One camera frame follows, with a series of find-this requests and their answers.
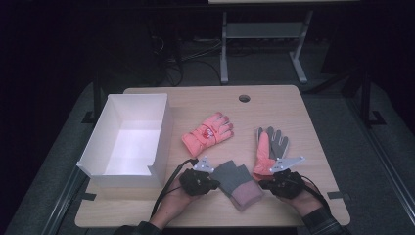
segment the white cardboard box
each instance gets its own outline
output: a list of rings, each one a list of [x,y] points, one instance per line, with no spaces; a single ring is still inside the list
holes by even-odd
[[[162,187],[172,128],[167,94],[109,95],[76,165],[100,187]]]

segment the cable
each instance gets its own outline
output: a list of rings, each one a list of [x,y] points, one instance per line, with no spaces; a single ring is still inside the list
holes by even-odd
[[[208,62],[204,62],[204,61],[188,61],[188,62],[186,62],[186,63],[202,63],[202,64],[205,64],[205,65],[207,65],[207,66],[211,67],[211,68],[213,69],[213,71],[216,73],[216,76],[219,78],[219,81],[220,81],[220,74],[219,74],[219,72],[218,72],[218,71],[217,71],[217,69],[216,69],[213,65],[211,65],[210,63],[208,63]]]
[[[160,192],[159,196],[158,196],[158,197],[157,197],[157,199],[156,199],[155,205],[153,206],[152,215],[150,216],[150,218],[152,218],[152,217],[153,217],[153,215],[155,215],[155,213],[156,213],[157,209],[159,208],[159,204],[160,204],[161,200],[164,198],[164,196],[165,196],[167,193],[169,193],[169,192],[171,192],[171,191],[172,191],[172,190],[170,190],[170,191],[167,191],[167,190],[168,190],[168,188],[170,187],[170,185],[171,185],[171,183],[173,182],[173,180],[176,178],[177,174],[178,174],[178,173],[180,172],[180,170],[182,169],[182,167],[183,167],[185,164],[187,164],[187,163],[191,163],[192,165],[195,165],[198,161],[199,161],[198,159],[189,159],[189,160],[186,160],[185,162],[183,162],[183,164],[180,164],[180,165],[177,167],[177,169],[176,169],[176,170],[175,170],[175,171],[171,174],[170,178],[167,180],[167,183],[165,183],[164,188],[162,188],[162,190],[161,190],[161,192]]]
[[[177,190],[177,189],[179,189],[179,188],[181,188],[181,186],[178,186],[177,188],[173,188],[172,190],[170,190],[170,191],[166,192],[164,195],[169,194],[169,193],[171,193],[171,192],[173,192],[174,190]]]
[[[174,82],[173,77],[167,72],[166,77],[167,77],[168,83],[170,83],[170,85],[173,86],[173,87],[180,85],[180,83],[183,81],[183,77],[184,77],[183,70],[181,68],[178,69],[178,68],[175,68],[175,67],[166,67],[166,68],[174,70],[174,71],[178,71],[179,74],[180,74],[179,80],[177,82]]]
[[[311,179],[309,179],[309,178],[307,178],[307,177],[305,177],[305,176],[303,176],[303,175],[300,175],[301,176],[301,178],[304,178],[304,179],[306,179],[306,180],[308,180],[308,182],[310,182],[314,187],[315,187],[315,189],[317,189],[317,192],[319,193],[319,194],[321,194],[320,193],[320,190],[318,189],[318,187],[317,187],[317,185],[315,185],[315,183],[313,182],[313,181],[311,181]]]

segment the hand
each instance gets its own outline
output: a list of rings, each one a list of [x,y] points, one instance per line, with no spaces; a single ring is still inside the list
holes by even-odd
[[[306,186],[312,190],[317,191],[317,189],[309,182],[304,182]],[[282,202],[291,205],[299,213],[301,217],[308,215],[315,210],[322,208],[323,205],[316,199],[312,194],[306,190],[302,190],[298,196],[293,199],[279,198]]]
[[[201,197],[190,196],[181,188],[180,175],[168,187],[167,192],[169,193],[161,200],[159,209],[149,221],[160,230],[163,230],[174,218],[183,213],[190,203]]]

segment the black sleeve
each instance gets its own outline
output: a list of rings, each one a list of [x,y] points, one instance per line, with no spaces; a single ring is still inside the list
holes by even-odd
[[[350,235],[324,208],[309,213],[302,221],[312,235]]]
[[[161,230],[149,222],[142,221],[138,226],[121,226],[114,235],[161,235]]]

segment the wooden table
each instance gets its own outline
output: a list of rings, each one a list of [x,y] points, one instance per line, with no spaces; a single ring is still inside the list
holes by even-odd
[[[292,167],[292,171],[313,180],[328,200],[333,216],[340,224],[349,223],[344,200],[329,200],[327,197],[327,192],[336,192],[339,188],[295,86],[130,88],[125,93],[168,94],[174,126],[166,179],[190,157],[181,135],[196,128],[213,113],[221,111],[234,124],[235,136],[202,152],[201,156],[207,156],[213,167],[233,160],[236,165],[245,165],[252,171],[256,153],[255,131],[259,127],[279,128],[290,139],[286,158],[306,158],[301,164]],[[250,101],[241,102],[240,96],[249,96]],[[149,219],[160,191],[148,188],[99,188],[90,182],[86,193],[96,194],[96,198],[94,201],[82,201],[75,223],[80,227],[138,224]],[[302,221],[297,213],[269,191],[265,191],[260,202],[239,212],[219,189],[202,196],[169,224],[170,227],[299,225],[302,225]]]

